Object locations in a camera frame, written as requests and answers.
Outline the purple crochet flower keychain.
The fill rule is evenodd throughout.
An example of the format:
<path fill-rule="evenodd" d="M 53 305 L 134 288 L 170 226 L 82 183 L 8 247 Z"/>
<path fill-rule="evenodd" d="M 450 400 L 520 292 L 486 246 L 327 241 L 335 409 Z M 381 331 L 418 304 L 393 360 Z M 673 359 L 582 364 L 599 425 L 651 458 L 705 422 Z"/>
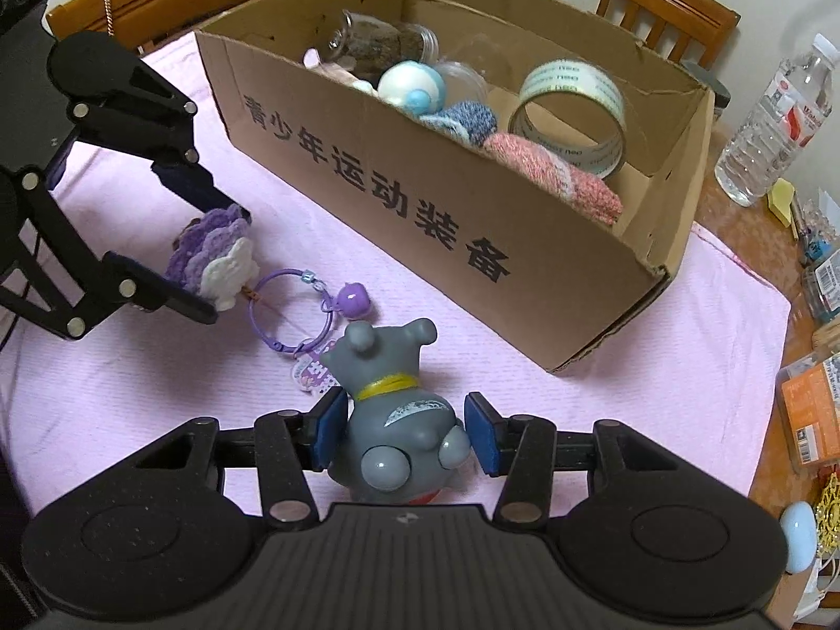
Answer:
<path fill-rule="evenodd" d="M 292 361 L 296 385 L 305 393 L 326 393 L 338 383 L 322 361 L 334 346 L 333 329 L 339 321 L 358 321 L 373 313 L 369 292 L 358 281 L 332 291 L 313 271 L 293 267 L 261 275 L 250 228 L 252 223 L 238 205 L 212 209 L 191 220 L 172 243 L 165 277 L 219 311 L 230 311 L 244 299 L 250 327 L 270 351 Z M 256 306 L 264 301 L 260 292 L 279 279 L 300 281 L 318 297 L 324 315 L 318 334 L 288 344 L 260 325 L 256 315 Z"/>

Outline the grey dog squeeze toy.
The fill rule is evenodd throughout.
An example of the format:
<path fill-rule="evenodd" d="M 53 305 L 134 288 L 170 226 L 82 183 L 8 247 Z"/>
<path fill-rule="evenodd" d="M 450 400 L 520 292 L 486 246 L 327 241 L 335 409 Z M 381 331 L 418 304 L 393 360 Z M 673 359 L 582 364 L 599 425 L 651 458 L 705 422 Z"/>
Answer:
<path fill-rule="evenodd" d="M 426 317 L 386 327 L 359 320 L 320 357 L 353 401 L 329 467 L 353 501 L 426 503 L 470 457 L 452 404 L 420 383 L 420 350 L 436 340 Z"/>

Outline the jar of brown scrunchies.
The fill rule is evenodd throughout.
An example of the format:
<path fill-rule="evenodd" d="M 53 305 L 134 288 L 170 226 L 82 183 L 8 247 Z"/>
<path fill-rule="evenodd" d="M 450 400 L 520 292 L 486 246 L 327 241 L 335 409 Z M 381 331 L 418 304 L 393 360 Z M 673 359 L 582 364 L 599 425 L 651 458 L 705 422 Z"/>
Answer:
<path fill-rule="evenodd" d="M 402 61 L 434 64 L 438 59 L 438 38 L 421 24 L 392 24 L 343 10 L 340 26 L 326 46 L 326 57 L 355 76 L 376 80 Z"/>

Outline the light blue round gadget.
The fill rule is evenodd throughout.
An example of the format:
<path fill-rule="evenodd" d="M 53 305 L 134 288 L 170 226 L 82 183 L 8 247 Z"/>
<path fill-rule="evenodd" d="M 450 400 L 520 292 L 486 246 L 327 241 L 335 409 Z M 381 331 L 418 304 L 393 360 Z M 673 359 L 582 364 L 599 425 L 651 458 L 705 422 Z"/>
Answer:
<path fill-rule="evenodd" d="M 427 116 L 444 108 L 446 84 L 436 68 L 422 62 L 402 61 L 380 78 L 377 95 L 412 116 Z"/>

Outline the blue sock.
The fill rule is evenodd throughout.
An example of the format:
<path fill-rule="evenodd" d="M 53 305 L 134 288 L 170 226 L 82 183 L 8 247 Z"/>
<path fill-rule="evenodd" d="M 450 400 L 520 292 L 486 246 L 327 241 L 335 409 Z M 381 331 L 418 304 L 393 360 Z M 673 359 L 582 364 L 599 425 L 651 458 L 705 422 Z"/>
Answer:
<path fill-rule="evenodd" d="M 434 114 L 422 115 L 420 121 L 432 130 L 476 148 L 498 130 L 494 111 L 478 101 L 460 101 Z"/>

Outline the pink sock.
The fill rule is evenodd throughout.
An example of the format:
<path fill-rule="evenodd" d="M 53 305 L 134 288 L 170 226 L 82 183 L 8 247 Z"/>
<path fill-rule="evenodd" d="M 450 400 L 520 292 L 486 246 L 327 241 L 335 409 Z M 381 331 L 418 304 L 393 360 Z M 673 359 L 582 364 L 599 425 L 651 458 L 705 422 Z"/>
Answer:
<path fill-rule="evenodd" d="M 585 218 L 612 226 L 622 215 L 621 199 L 602 179 L 566 162 L 545 146 L 522 136 L 494 132 L 482 148 L 494 160 L 530 179 Z"/>

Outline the clear plastic jar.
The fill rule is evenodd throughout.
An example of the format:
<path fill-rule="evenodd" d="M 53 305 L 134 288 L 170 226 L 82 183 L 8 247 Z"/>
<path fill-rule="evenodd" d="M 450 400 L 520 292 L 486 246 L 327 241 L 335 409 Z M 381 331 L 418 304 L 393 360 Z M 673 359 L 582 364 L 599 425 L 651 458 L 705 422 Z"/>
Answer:
<path fill-rule="evenodd" d="M 486 34 L 458 43 L 433 64 L 446 87 L 446 107 L 463 101 L 486 102 L 492 87 L 507 88 L 512 80 L 506 50 Z"/>

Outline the pink rectangular box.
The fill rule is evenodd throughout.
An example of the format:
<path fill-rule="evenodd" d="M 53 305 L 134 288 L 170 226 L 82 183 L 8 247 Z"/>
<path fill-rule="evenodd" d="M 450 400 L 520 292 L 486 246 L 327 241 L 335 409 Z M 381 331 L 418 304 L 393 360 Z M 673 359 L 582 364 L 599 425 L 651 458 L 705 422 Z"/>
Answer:
<path fill-rule="evenodd" d="M 377 91 L 370 82 L 362 80 L 362 78 L 354 76 L 350 71 L 343 68 L 340 64 L 333 61 L 323 61 L 322 57 L 316 48 L 308 48 L 303 54 L 303 66 L 310 71 L 316 72 L 319 76 L 324 76 L 342 84 L 342 86 L 352 87 L 355 90 L 369 94 L 369 96 L 377 96 Z"/>

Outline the pink table cloth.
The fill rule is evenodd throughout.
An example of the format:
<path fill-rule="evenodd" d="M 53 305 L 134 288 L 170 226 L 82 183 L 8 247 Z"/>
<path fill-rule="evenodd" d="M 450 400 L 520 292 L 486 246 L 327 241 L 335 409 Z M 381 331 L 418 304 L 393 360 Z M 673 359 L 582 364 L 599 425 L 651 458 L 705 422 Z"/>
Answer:
<path fill-rule="evenodd" d="M 198 44 L 182 37 L 151 66 L 196 101 L 196 139 L 216 182 L 254 217 L 265 269 L 313 270 L 330 287 L 366 286 L 386 324 L 427 317 L 428 388 L 460 404 L 472 391 L 498 411 L 586 431 L 615 418 L 738 491 L 748 491 L 773 409 L 788 299 L 709 230 L 690 232 L 678 277 L 586 359 L 556 374 L 230 144 Z M 174 311 L 118 310 L 66 341 L 4 319 L 2 447 L 24 505 L 40 510 L 131 452 L 200 415 L 226 428 L 312 400 L 290 361 L 252 331 L 244 309 L 213 325 Z"/>

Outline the large cardboard box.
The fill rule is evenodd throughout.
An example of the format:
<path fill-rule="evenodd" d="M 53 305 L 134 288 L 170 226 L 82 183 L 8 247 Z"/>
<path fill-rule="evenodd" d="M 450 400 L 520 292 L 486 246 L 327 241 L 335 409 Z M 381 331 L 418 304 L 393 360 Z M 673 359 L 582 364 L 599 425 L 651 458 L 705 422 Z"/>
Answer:
<path fill-rule="evenodd" d="M 491 156 L 306 70 L 340 14 L 423 24 L 444 51 L 500 52 L 490 102 L 575 58 L 624 98 L 612 226 L 578 215 Z M 713 97 L 631 33 L 558 0 L 252 0 L 196 34 L 230 142 L 412 269 L 546 370 L 578 360 L 678 273 L 708 158 Z"/>

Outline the large jar orange label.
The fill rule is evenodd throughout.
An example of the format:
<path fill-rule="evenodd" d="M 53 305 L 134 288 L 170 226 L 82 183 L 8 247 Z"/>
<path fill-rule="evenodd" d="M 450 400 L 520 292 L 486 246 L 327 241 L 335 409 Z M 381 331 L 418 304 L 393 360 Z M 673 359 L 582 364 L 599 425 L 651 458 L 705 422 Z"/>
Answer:
<path fill-rule="evenodd" d="M 790 461 L 806 472 L 838 461 L 838 354 L 810 353 L 776 383 Z"/>

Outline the ink bottle with label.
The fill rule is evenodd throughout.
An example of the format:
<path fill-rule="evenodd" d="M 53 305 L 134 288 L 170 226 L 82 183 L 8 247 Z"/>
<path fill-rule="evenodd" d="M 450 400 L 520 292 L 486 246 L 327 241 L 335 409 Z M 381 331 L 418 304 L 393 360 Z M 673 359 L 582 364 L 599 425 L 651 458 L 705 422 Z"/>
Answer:
<path fill-rule="evenodd" d="M 808 310 L 818 324 L 830 323 L 840 310 L 839 260 L 840 250 L 833 250 L 804 269 L 804 296 Z"/>

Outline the yellow sticky notes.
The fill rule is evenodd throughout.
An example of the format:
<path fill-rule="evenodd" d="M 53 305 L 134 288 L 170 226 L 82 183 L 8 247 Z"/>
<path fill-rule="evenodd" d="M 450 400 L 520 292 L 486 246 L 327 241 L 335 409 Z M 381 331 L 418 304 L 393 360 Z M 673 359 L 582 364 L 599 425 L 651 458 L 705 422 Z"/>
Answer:
<path fill-rule="evenodd" d="M 766 195 L 769 211 L 782 222 L 783 226 L 790 226 L 793 223 L 794 194 L 796 194 L 796 189 L 792 182 L 779 178 Z"/>

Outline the black lid jar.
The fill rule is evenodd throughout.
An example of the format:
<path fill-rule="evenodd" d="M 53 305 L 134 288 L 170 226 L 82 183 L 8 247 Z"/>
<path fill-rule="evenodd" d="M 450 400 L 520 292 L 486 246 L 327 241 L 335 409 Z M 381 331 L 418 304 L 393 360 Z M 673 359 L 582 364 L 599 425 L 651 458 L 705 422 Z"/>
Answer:
<path fill-rule="evenodd" d="M 712 71 L 709 71 L 708 68 L 702 67 L 699 62 L 684 60 L 680 63 L 680 65 L 684 67 L 684 69 L 689 72 L 695 80 L 702 82 L 704 86 L 708 87 L 709 90 L 713 92 L 713 95 L 715 96 L 715 109 L 713 110 L 713 116 L 716 120 L 719 120 L 723 111 L 728 108 L 730 100 L 732 100 L 728 87 L 726 87 Z"/>

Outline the wooden chair far left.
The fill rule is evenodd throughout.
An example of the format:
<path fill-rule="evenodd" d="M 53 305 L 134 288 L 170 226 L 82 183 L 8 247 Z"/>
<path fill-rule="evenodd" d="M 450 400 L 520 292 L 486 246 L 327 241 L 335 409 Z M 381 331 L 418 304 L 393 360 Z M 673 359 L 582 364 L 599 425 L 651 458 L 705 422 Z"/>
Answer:
<path fill-rule="evenodd" d="M 610 13 L 619 13 L 618 26 L 631 33 L 636 32 L 641 17 L 648 14 L 650 28 L 642 36 L 646 48 L 658 50 L 665 33 L 675 33 L 666 58 L 684 61 L 688 52 L 698 47 L 696 64 L 705 70 L 712 70 L 740 22 L 740 14 L 718 0 L 600 0 L 596 14 L 607 18 Z"/>

